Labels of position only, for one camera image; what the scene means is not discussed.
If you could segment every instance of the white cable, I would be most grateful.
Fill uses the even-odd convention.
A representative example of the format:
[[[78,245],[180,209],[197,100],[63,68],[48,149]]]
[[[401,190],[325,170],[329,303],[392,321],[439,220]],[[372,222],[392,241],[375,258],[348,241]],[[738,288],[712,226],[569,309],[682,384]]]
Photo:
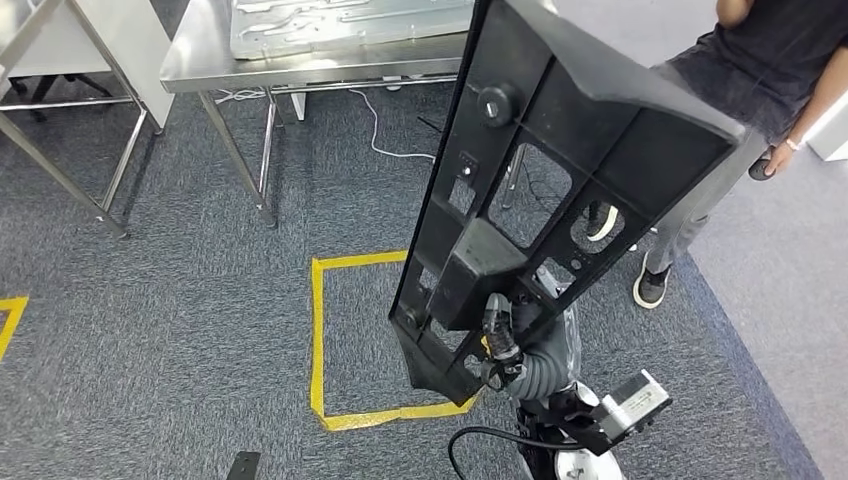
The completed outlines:
[[[368,100],[368,96],[359,90],[351,89],[350,92],[359,94],[363,100],[365,100],[365,106],[368,107],[368,110],[371,110],[371,114],[374,115],[374,133],[371,135],[371,150],[374,150],[377,153],[382,153],[383,155],[388,155],[390,157],[395,158],[427,158],[430,160],[430,163],[434,163],[436,161],[436,157],[433,155],[429,155],[426,153],[393,153],[383,150],[381,148],[377,148],[377,129],[380,126],[380,117],[377,115],[377,111],[374,110],[374,107],[371,105],[371,102]]]
[[[253,100],[255,98],[265,98],[265,92],[262,90],[239,90],[231,92],[230,90],[219,89],[219,92],[224,96],[215,100],[216,105],[220,105],[229,100],[240,102],[242,100]]]
[[[230,90],[219,89],[218,91],[223,93],[224,96],[215,100],[216,105],[220,105],[220,104],[222,104],[224,102],[228,102],[230,100],[235,100],[237,102],[240,102],[242,100],[254,100],[254,99],[257,99],[257,98],[265,98],[265,92],[261,89],[238,90],[236,92],[233,92],[233,91],[230,91]],[[426,158],[426,159],[430,160],[430,163],[436,162],[436,157],[434,157],[433,155],[426,154],[426,153],[394,153],[394,152],[389,152],[387,150],[383,150],[381,148],[378,148],[377,147],[377,131],[380,127],[380,117],[379,117],[379,115],[377,115],[377,111],[374,110],[374,107],[371,105],[371,101],[368,100],[368,96],[365,95],[365,93],[363,93],[359,90],[353,90],[353,89],[351,89],[350,92],[360,95],[362,97],[362,99],[365,100],[365,106],[368,107],[368,110],[371,110],[371,114],[374,116],[374,132],[371,134],[371,150],[374,150],[377,153],[380,153],[380,154],[383,154],[383,155],[388,155],[390,157],[395,157],[395,158]]]

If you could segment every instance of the person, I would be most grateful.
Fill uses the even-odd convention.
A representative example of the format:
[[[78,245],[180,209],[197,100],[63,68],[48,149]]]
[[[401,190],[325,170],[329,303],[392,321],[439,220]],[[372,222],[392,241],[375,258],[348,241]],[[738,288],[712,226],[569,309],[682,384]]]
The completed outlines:
[[[718,0],[715,30],[654,70],[746,125],[738,149],[656,225],[633,284],[644,308],[660,305],[672,263],[710,210],[770,153],[765,173],[789,167],[810,127],[848,91],[848,0]],[[590,209],[587,235],[603,239],[617,211]]]

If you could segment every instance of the gray pants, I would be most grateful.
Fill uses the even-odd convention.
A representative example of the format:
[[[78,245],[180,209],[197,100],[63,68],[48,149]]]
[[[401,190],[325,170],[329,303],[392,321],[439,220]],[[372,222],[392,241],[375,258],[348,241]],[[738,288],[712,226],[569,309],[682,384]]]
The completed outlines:
[[[666,64],[654,71],[678,86],[689,90],[686,81]],[[701,183],[669,211],[656,225],[657,241],[648,252],[646,266],[651,273],[660,273],[686,252],[704,228],[713,207],[748,171],[748,168],[768,149],[769,143],[761,133],[749,129],[737,150],[727,157]]]

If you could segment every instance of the stainless steel table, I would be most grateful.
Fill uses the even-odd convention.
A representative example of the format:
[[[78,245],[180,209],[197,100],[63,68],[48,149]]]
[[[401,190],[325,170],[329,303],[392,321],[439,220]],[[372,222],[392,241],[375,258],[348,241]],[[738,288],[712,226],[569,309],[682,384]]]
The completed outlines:
[[[130,156],[132,155],[135,143],[138,140],[139,132],[148,118],[149,111],[144,103],[139,99],[138,94],[130,85],[126,75],[124,75],[118,62],[109,52],[108,47],[100,38],[97,31],[89,23],[85,14],[80,10],[76,0],[0,0],[0,12],[4,14],[4,18],[0,21],[0,82],[5,81],[9,72],[20,61],[27,48],[38,36],[41,28],[47,23],[53,12],[56,11],[62,3],[66,3],[68,8],[73,12],[82,29],[85,31],[89,40],[97,47],[97,50],[103,56],[103,59],[112,69],[112,73],[117,77],[127,96],[115,98],[99,98],[89,99],[76,102],[61,102],[61,103],[39,103],[37,105],[3,105],[0,106],[0,131],[6,134],[15,144],[24,150],[39,166],[47,171],[60,185],[62,185],[71,195],[82,203],[98,220],[104,222],[112,233],[118,238],[124,238],[127,235],[125,228],[120,225],[109,214],[112,207],[112,202],[118,187],[126,171]],[[32,110],[32,109],[48,109],[59,107],[73,106],[89,106],[103,105],[114,103],[135,103],[139,108],[139,116],[136,120],[130,139],[127,141],[124,151],[118,160],[118,165],[112,175],[112,180],[106,188],[106,193],[103,200],[96,201],[89,194],[82,190],[67,174],[56,166],[50,158],[48,158],[26,135],[2,112],[11,110]],[[156,124],[156,121],[150,116],[153,122],[156,133],[162,131],[162,127]]]
[[[241,61],[230,53],[231,15],[231,0],[191,0],[165,57],[160,79],[169,92],[200,95],[245,189],[271,227],[276,225],[276,216],[268,207],[265,193],[274,117],[279,112],[275,94],[451,82],[456,80],[465,48],[465,34],[455,34]],[[422,74],[425,76],[421,78],[383,79]],[[286,87],[275,88],[272,94],[271,87],[276,85]],[[208,93],[219,88],[255,87],[263,88],[269,99],[258,184]]]

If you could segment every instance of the black sneaker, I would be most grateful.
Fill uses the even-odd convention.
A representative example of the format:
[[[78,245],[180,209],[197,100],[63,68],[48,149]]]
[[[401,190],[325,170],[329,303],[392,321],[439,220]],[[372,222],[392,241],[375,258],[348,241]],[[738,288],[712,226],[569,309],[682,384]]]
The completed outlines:
[[[589,204],[589,219],[586,227],[586,235],[590,242],[599,242],[604,239],[618,218],[618,209],[604,202],[592,202]]]
[[[648,254],[645,253],[645,258],[642,260],[642,273],[633,284],[633,300],[636,300],[640,307],[651,310],[657,308],[665,297],[668,272],[671,271],[671,267],[660,273],[651,273],[645,266],[647,262]]]

